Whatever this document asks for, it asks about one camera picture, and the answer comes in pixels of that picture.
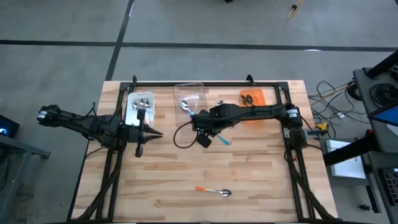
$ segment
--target gray floor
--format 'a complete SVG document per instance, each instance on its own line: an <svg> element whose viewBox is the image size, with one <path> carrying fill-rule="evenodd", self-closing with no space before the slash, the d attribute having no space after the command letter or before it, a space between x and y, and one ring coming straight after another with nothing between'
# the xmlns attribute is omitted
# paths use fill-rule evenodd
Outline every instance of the gray floor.
<svg viewBox="0 0 398 224"><path fill-rule="evenodd" d="M116 41L127 0L18 0L0 2L0 40ZM397 47L398 7L394 0L304 1L286 21L288 0L137 0L125 42ZM28 223L66 219L87 141L66 129L36 122L42 105L85 113L98 101L113 47L0 45L0 114L21 124L17 138L51 150L35 159L24 180L34 197ZM113 80L305 80L309 94L318 82L340 85L352 71L371 67L390 52L311 52L298 50L220 50L122 48ZM362 104L352 100L356 111ZM351 106L341 96L333 103ZM365 116L354 114L366 121ZM337 137L361 137L369 125L343 119ZM332 185L339 217L387 223L386 214L357 209L369 203L364 187Z"/></svg>

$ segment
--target orange spoon handle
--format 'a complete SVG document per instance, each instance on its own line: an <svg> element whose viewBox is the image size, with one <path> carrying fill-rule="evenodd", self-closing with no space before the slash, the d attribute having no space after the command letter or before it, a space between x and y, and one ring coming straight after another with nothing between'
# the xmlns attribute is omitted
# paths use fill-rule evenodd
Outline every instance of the orange spoon handle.
<svg viewBox="0 0 398 224"><path fill-rule="evenodd" d="M206 188L204 188L204 187L200 187L200 186L197 186L197 187L196 187L196 190L202 190L202 191L206 191Z"/></svg>

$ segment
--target butcher block tabletop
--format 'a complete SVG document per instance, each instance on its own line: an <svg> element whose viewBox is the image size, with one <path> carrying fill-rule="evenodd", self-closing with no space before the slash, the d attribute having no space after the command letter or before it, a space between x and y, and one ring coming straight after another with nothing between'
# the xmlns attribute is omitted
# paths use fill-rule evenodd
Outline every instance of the butcher block tabletop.
<svg viewBox="0 0 398 224"><path fill-rule="evenodd" d="M314 126L304 81L282 82L288 82L292 103ZM98 115L113 114L119 86L120 82L104 83ZM251 88L262 89L267 105L276 103L273 87L206 87L207 106L209 109L216 106L218 100L238 105L239 91ZM135 87L134 92L137 91L154 93L154 129L164 136L147 142L141 158L134 156L136 143L127 145L114 222L297 221L279 121L246 121L225 129L221 135L231 142L229 146L214 139L207 149L197 143L191 148L180 149L173 144L173 134L177 129L173 87ZM187 145L194 138L192 134L185 129L180 134L184 138L177 138L177 141ZM309 139L308 143L319 146L314 139ZM87 153L99 147L98 142L92 141ZM303 155L312 192L327 211L337 217L321 151L308 147L303 150ZM106 149L86 158L72 218L81 215L98 193L105 159ZM196 186L228 189L232 196L223 198L216 193L196 191ZM300 194L305 217L308 217L301 189ZM105 198L104 216L108 211L109 195L110 190Z"/></svg>

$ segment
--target yellow clamp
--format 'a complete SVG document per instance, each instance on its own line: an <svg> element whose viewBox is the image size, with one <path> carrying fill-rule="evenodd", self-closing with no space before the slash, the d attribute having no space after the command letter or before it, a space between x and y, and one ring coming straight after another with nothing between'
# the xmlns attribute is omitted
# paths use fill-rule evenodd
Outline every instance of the yellow clamp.
<svg viewBox="0 0 398 224"><path fill-rule="evenodd" d="M319 130L322 130L322 131L327 131L328 130L328 126L329 126L329 124L326 123L326 122L323 122L323 123L315 125L315 127L319 128Z"/></svg>

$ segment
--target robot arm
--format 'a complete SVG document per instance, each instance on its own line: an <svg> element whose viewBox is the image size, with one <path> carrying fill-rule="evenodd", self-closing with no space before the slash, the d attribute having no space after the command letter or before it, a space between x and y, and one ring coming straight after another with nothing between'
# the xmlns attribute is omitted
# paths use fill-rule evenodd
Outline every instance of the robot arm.
<svg viewBox="0 0 398 224"><path fill-rule="evenodd" d="M241 121L259 119L277 119L284 128L289 130L290 144L293 149L302 149L307 145L300 110L291 104L276 104L271 106L240 107L234 104L222 104L210 109L202 110L192 116L192 129L198 131L197 141L203 147L208 147L211 140L222 130L233 127Z"/></svg>
<svg viewBox="0 0 398 224"><path fill-rule="evenodd" d="M155 138L161 138L162 133L144 124L145 110L139 110L137 118L139 126L123 124L117 113L113 115L78 115L61 110L57 105L43 106L37 120L39 124L50 127L64 127L81 133L86 138L95 138L106 148L121 150L127 142L137 142L136 157L142 156L142 145ZM144 133L156 135L144 137Z"/></svg>

